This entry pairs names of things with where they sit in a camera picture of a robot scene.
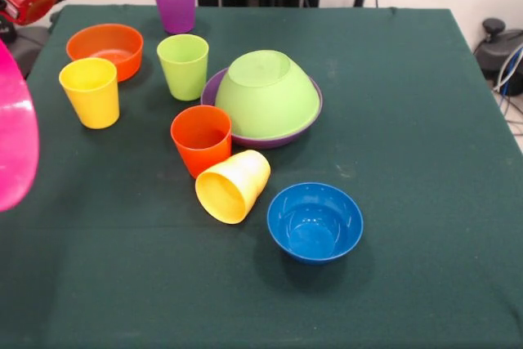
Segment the green cup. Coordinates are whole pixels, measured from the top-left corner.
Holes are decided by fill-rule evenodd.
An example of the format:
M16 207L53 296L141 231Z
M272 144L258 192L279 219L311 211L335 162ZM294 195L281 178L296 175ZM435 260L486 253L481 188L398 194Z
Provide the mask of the green cup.
M193 34L178 34L165 38L156 52L172 96L180 101L197 100L207 81L207 42Z

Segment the yellow cup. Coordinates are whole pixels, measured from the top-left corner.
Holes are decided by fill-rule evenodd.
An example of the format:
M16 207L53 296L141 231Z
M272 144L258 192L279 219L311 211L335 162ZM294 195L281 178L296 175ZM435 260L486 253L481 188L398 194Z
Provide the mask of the yellow cup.
M237 224L253 208L270 175L266 158L254 150L233 155L196 178L203 208L218 221Z
M86 58L64 67L60 84L87 128L107 128L120 116L116 66L105 59Z

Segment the plastic bowl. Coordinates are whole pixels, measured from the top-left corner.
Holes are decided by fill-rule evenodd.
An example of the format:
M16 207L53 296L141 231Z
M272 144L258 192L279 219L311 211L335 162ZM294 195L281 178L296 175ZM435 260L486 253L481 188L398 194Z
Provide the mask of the plastic bowl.
M210 78L205 85L205 88L202 92L202 96L200 98L200 102L202 105L215 105L216 103L216 96L218 94L218 89L220 87L220 82L222 81L223 77L226 75L227 69L223 69L222 71L216 73L212 78ZM240 145L243 147L247 147L249 149L257 149L257 150L264 150L264 149L274 149L276 147L281 147L283 145L287 145L288 143L291 143L298 139L302 134L304 134L309 128L311 128L312 124L316 121L316 119L320 116L321 109L323 106L323 96L321 94L321 90L316 84L316 82L311 78L311 82L314 85L316 89L316 93L318 94L318 97L320 98L320 108L318 109L318 112L316 113L316 116L305 126L303 126L302 129L297 130L296 132L284 136L281 138L268 138L268 139L256 139L256 138L247 138L244 136L239 136L236 134L232 134L232 141L236 145Z
M144 39L138 30L119 24L95 25L77 32L67 42L71 60L101 57L112 61L118 82L132 77L141 66Z
M286 253L313 265L346 255L363 234L356 203L338 188L314 182L290 186L276 195L267 225Z
M307 74L278 51L236 59L220 83L216 104L230 116L234 134L255 139L289 136L318 114L320 98Z

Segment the cup rim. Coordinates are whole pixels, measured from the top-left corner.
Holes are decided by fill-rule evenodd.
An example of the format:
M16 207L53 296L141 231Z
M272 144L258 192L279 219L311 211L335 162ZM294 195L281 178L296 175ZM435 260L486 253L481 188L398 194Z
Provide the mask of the cup rim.
M189 60L189 61L172 61L172 60L165 59L164 56L160 55L160 47L162 45L165 45L165 43L170 42L170 41L176 41L177 39L182 38L182 37L190 37L190 38L193 38L195 40L198 40L198 41L204 43L205 44L205 53L202 56L198 57L197 59ZM165 62L167 62L167 63L169 63L171 65L190 65L190 64L196 63L198 61L201 61L202 59L204 59L208 55L208 53L209 53L209 43L207 42L207 40L205 40L205 38L200 37L200 36L198 36L196 34L176 34L176 35L172 35L172 36L164 38L162 41L160 41L160 43L156 47L156 55L158 55L160 60L165 61Z
M229 123L229 131L227 132L227 134L222 139L219 140L219 142L215 143L214 145L211 145L211 146L208 146L208 147L203 147L203 148L200 148L200 149L195 149L194 147L189 147L189 146L186 146L185 144L179 142L174 137L172 129L174 128L174 123L179 119L180 115L182 115L182 114L184 114L186 112L192 111L192 110L201 109L201 107L205 107L207 109L212 109L212 110L217 110L217 112L220 112L220 114L224 114L226 116L226 118L227 118L227 122ZM216 106L213 106L213 105L194 105L194 106L190 106L189 108L186 108L186 109L182 110L179 114L177 114L175 116L175 118L171 122L171 127L169 128L169 132L171 133L172 141L175 144L183 146L184 149L189 150L189 151L202 151L202 150L211 149L212 147L214 147L216 145L220 145L223 141L226 141L228 138L232 137L232 120L230 119L229 115L223 109L217 108Z
M132 55L130 55L129 57L123 59L123 60L120 60L118 62L116 62L117 64L122 64L128 60L130 60L131 58L133 58L134 56L138 56L144 49L144 37L141 35L141 33L129 26L129 25L124 25L124 24L97 24L97 25L92 25L92 26L88 26L84 29L81 29L79 30L78 32L76 32L75 34L73 34L70 39L67 41L67 44L65 45L65 51L67 52L67 56L71 59L71 60L81 60L81 59L87 59L89 58L90 56L88 57L77 57L77 56L73 56L72 53L71 53L71 47L73 46L73 43L78 40L83 34L85 33L88 33L89 31L91 30L94 30L94 29L103 29L103 28L118 28L118 29L121 29L121 30L127 30L128 32L132 33L135 37L138 38L139 42L140 42L140 45L138 46L138 48L132 53Z
M238 194L239 196L241 197L242 199L242 216L239 220L237 221L224 221L220 218L218 218L215 214L211 213L209 210L208 210L208 206L205 204L202 203L202 200L200 198L200 193L198 192L198 189L199 189L199 184L201 184L202 181L205 180L205 177L207 176L210 176L210 175L213 175L213 176L218 176L218 177L221 177L222 179L228 181L237 191L238 191ZM242 191L238 188L238 186L233 182L231 181L230 179L228 179L227 177L223 176L221 173L218 173L218 172L214 172L212 170L212 167L208 168L207 170L201 172L197 177L196 177L196 181L194 183L194 190L196 191L196 197L198 198L198 201L200 202L200 204L202 205L202 207L205 209L205 211L207 211L207 213L209 213L215 220L219 221L219 222L223 222L224 224L227 224L227 225L235 225L235 224L239 224L240 222L242 222L245 217L247 216L247 208L246 208L246 202L245 202L245 196L244 194L242 193Z
M89 90L75 89L73 87L65 86L63 77L64 77L64 72L67 69L72 68L75 65L78 65L78 63L87 63L87 62L93 62L93 61L95 61L97 63L105 63L105 64L110 66L110 68L111 68L111 77L110 77L110 80L107 83L104 83L102 86L96 87L94 89L89 89ZM100 58L100 57L84 57L82 59L73 60L69 64L67 64L67 66L65 66L60 71L60 74L58 75L58 80L60 81L60 84L62 85L62 87L65 90L67 90L68 92L78 92L78 93L98 92L99 90L102 90L102 89L105 89L106 87L108 87L114 80L117 80L117 78L118 78L118 71L117 71L116 65L114 65L114 63L112 61L107 60L107 59L103 59L103 58Z

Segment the pink plastic plate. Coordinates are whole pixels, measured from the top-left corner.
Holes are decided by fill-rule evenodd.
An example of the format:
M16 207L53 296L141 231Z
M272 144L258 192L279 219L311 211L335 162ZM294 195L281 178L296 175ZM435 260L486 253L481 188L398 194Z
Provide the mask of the pink plastic plate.
M0 41L0 212L29 192L38 166L38 123L18 65Z

